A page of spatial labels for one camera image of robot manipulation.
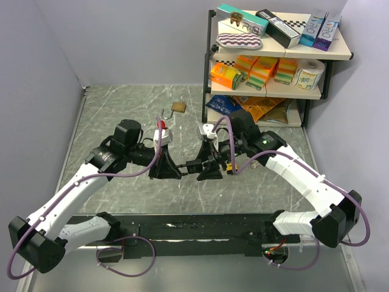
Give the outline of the left sponge pack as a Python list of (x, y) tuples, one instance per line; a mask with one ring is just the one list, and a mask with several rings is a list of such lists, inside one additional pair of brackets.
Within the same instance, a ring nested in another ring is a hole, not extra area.
[(252, 56), (252, 55), (240, 55), (233, 67), (237, 70), (239, 70), (242, 73), (242, 81), (245, 81), (247, 79), (247, 76), (252, 68), (252, 66), (257, 61), (258, 56)]

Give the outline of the black and beige shelf rack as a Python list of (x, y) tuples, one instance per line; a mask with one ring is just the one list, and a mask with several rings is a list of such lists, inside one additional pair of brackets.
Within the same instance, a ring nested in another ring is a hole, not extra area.
[[(212, 35), (212, 26), (218, 25), (217, 33), (233, 33), (234, 30), (222, 23), (216, 16), (214, 10), (208, 11), (207, 20), (207, 45), (204, 56), (204, 81), (202, 90), (202, 114), (201, 121), (203, 123), (215, 123), (220, 114), (206, 107), (206, 103), (214, 95), (229, 95), (229, 96), (249, 96), (249, 97), (274, 97), (293, 99), (291, 111), (288, 114), (287, 127), (305, 127), (308, 124), (309, 110), (311, 101), (325, 100), (328, 97), (329, 86), (331, 81), (332, 66), (336, 61), (348, 61), (353, 58), (354, 53), (351, 52), (340, 32), (337, 30), (332, 44), (328, 51), (322, 51), (313, 47), (307, 47), (299, 44), (291, 49), (285, 49), (277, 43), (273, 38), (265, 36), (262, 39), (263, 46), (260, 50), (243, 50), (243, 49), (226, 49), (219, 47)], [(320, 79), (318, 87), (312, 91), (304, 91), (290, 84), (285, 85), (277, 83), (273, 78), (264, 85), (261, 90), (257, 90), (246, 84), (239, 85), (235, 90), (226, 88), (223, 85), (209, 80), (211, 68), (216, 63), (233, 65), (239, 55), (264, 55), (267, 57), (288, 57), (297, 59), (316, 59), (322, 61), (326, 65), (326, 70)]]

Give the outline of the pink striped sleep mask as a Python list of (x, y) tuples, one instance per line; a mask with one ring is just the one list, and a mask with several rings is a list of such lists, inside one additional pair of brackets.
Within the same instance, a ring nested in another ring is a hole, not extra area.
[(228, 49), (258, 50), (263, 46), (261, 38), (252, 33), (220, 33), (216, 42)]

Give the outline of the middle sponge pack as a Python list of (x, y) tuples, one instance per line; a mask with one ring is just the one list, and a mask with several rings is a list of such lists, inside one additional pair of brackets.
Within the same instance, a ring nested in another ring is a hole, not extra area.
[(246, 85), (261, 90), (274, 73), (279, 59), (260, 56), (249, 71)]

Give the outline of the blue snack bag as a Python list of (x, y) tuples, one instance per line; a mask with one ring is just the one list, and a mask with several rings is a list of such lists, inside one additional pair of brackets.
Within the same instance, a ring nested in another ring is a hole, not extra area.
[(227, 95), (214, 95), (205, 105), (207, 108), (226, 116), (242, 109), (234, 96)]

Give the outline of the yellow padlock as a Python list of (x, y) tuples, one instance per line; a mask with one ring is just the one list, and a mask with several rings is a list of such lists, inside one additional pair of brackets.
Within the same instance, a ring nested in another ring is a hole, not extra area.
[(232, 175), (238, 170), (239, 170), (238, 164), (232, 164), (231, 162), (226, 164), (226, 173), (228, 175)]

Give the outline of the orange snack bag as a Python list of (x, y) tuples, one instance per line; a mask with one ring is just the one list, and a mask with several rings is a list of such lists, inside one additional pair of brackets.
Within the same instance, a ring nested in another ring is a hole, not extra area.
[(233, 99), (251, 114), (255, 122), (284, 101), (284, 98), (249, 96), (233, 96)]

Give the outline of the right sponge pack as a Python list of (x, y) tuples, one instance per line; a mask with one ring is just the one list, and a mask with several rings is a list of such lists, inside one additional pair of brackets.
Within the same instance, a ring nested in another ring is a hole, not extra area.
[(274, 74), (274, 81), (290, 85), (297, 70), (296, 58), (280, 58)]

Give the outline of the teal toothpaste box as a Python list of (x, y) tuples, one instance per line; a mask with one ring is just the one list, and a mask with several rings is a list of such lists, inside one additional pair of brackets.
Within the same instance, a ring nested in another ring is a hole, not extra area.
[(242, 33), (252, 33), (262, 38), (266, 34), (268, 20), (232, 7), (220, 4), (216, 8), (216, 16), (223, 24)]

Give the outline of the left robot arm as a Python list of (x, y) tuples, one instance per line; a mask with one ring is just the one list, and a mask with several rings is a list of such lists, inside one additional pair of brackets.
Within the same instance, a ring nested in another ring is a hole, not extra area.
[(27, 218), (16, 216), (8, 226), (13, 251), (7, 264), (10, 279), (16, 276), (12, 263), (17, 255), (41, 274), (52, 271), (73, 250), (93, 243), (108, 245), (121, 242), (121, 223), (116, 217), (101, 212), (78, 224), (69, 224), (78, 208), (113, 178), (135, 178), (162, 159), (162, 153), (172, 140), (165, 122), (157, 119), (153, 147), (140, 143), (142, 126), (131, 119), (122, 120), (113, 135), (93, 149), (76, 174), (46, 204)]

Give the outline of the black padlock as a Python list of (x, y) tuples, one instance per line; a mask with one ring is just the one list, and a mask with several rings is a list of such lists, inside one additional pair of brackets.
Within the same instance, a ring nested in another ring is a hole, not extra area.
[(195, 159), (187, 161), (184, 164), (179, 164), (176, 166), (176, 168), (186, 168), (188, 174), (201, 173), (203, 171), (202, 161), (200, 159)]

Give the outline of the toilet paper roll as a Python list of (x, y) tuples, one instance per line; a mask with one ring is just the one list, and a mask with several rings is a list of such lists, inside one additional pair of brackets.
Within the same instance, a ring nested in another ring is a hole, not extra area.
[(325, 71), (325, 64), (315, 59), (298, 59), (292, 84), (304, 91), (314, 90)]

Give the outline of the purple toothpaste box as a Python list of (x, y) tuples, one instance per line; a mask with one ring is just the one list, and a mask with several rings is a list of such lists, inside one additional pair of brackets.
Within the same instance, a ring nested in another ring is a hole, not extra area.
[(328, 51), (342, 16), (336, 13), (329, 12), (324, 20), (324, 23), (315, 39), (313, 47), (325, 52)]

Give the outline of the brown snack bag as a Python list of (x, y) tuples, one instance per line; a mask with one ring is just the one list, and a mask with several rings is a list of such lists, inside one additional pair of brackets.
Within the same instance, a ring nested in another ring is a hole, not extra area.
[(288, 124), (287, 112), (292, 103), (291, 99), (285, 99), (268, 113), (263, 115), (260, 120)]

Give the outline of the blue toothpaste box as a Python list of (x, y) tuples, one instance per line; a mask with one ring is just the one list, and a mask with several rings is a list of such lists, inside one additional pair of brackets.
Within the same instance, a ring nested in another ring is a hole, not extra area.
[(301, 45), (307, 47), (312, 47), (314, 45), (327, 14), (328, 13), (326, 11), (320, 9), (314, 9), (312, 11), (301, 34), (301, 38), (299, 41)]

